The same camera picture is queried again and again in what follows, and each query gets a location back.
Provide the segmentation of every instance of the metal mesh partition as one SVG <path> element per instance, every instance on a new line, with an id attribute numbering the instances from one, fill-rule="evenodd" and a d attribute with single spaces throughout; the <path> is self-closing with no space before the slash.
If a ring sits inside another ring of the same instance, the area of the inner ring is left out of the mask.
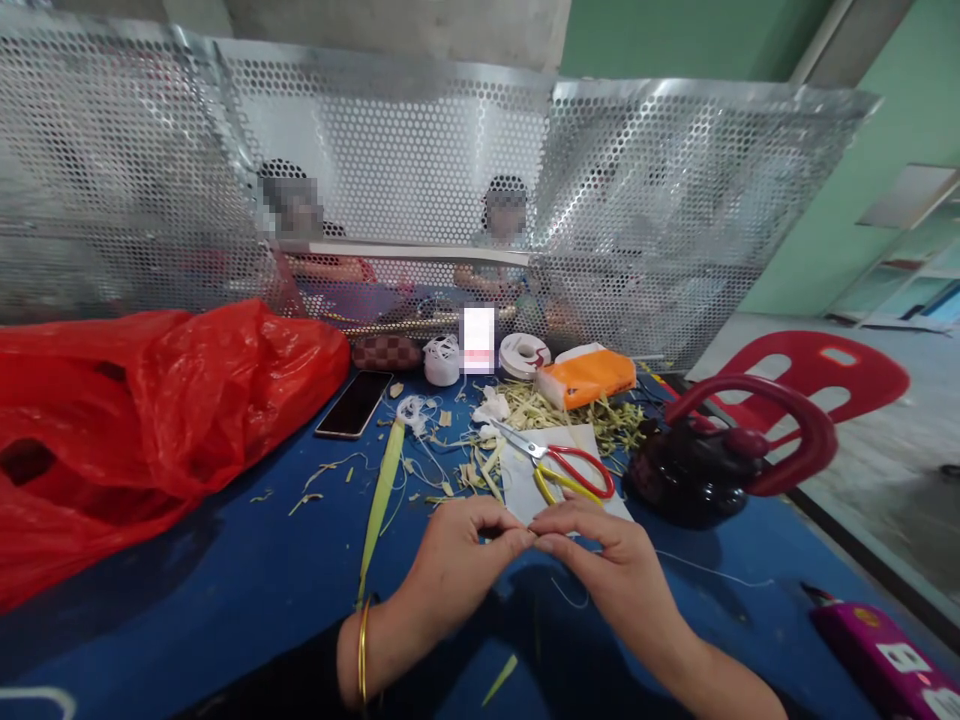
<path id="1" fill-rule="evenodd" d="M 877 104 L 0 20 L 0 322 L 260 295 L 429 337 L 480 301 L 683 370 Z M 423 246 L 530 263 L 404 257 Z"/>

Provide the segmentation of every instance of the chair backrest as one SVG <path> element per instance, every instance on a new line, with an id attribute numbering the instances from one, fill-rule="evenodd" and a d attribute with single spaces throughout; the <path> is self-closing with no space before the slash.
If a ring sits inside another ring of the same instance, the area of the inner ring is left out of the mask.
<path id="1" fill-rule="evenodd" d="M 850 393 L 847 402 L 826 411 L 834 423 L 889 405 L 910 387 L 906 370 L 882 352 L 839 335 L 807 330 L 786 330 L 757 338 L 717 374 L 749 372 L 771 355 L 785 355 L 790 360 L 790 367 L 783 374 L 770 378 L 781 385 L 807 397 L 830 387 L 845 388 Z M 777 405 L 756 395 L 733 407 L 748 411 L 764 425 L 756 427 L 762 432 L 776 425 L 785 414 Z"/>

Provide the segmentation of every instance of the gold bangle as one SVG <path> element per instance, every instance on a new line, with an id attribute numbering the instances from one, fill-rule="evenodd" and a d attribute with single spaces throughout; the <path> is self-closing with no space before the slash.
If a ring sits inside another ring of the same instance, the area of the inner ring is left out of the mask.
<path id="1" fill-rule="evenodd" d="M 367 705 L 367 617 L 370 614 L 371 600 L 373 596 L 367 598 L 360 616 L 360 646 L 357 648 L 357 680 L 360 685 L 361 707 Z"/>

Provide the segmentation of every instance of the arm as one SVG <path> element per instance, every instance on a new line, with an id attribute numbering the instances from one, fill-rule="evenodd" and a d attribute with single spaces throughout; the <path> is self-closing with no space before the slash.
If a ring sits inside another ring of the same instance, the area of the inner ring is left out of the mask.
<path id="1" fill-rule="evenodd" d="M 323 262 L 297 257 L 288 257 L 288 260 L 290 269 L 297 277 L 332 282 L 366 282 L 363 266 L 357 258 L 331 256 Z"/>
<path id="2" fill-rule="evenodd" d="M 464 290 L 473 290 L 474 292 L 494 296 L 500 294 L 500 283 L 475 275 L 473 268 L 469 265 L 457 265 L 453 269 L 453 282 L 457 287 Z"/>
<path id="3" fill-rule="evenodd" d="M 544 510 L 530 529 L 540 536 L 539 549 L 580 578 L 630 652 L 698 718 L 785 720 L 763 680 L 687 625 L 640 525 L 573 497 Z M 595 555 L 566 537 L 573 531 L 600 542 L 603 552 Z"/>
<path id="4" fill-rule="evenodd" d="M 480 532 L 496 540 L 480 544 Z M 444 505 L 427 526 L 406 580 L 372 605 L 366 630 L 372 700 L 456 630 L 533 535 L 492 497 Z M 356 612 L 185 713 L 184 718 L 353 717 L 360 709 Z"/>

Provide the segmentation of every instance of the woman's left hand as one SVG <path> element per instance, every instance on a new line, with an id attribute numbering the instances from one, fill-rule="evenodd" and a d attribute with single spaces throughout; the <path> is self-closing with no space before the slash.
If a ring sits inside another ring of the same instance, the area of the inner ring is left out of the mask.
<path id="1" fill-rule="evenodd" d="M 483 544 L 481 535 L 494 538 Z M 451 500 L 434 513 L 417 559 L 391 602 L 430 628 L 437 642 L 460 627 L 535 537 L 490 496 Z"/>
<path id="2" fill-rule="evenodd" d="M 486 545 L 480 535 L 494 537 Z M 534 536 L 492 497 L 451 500 L 434 513 L 400 589 L 370 608 L 366 688 L 373 697 L 409 670 L 480 607 L 507 565 Z M 357 639 L 361 613 L 347 618 L 337 644 L 344 704 L 360 706 Z"/>

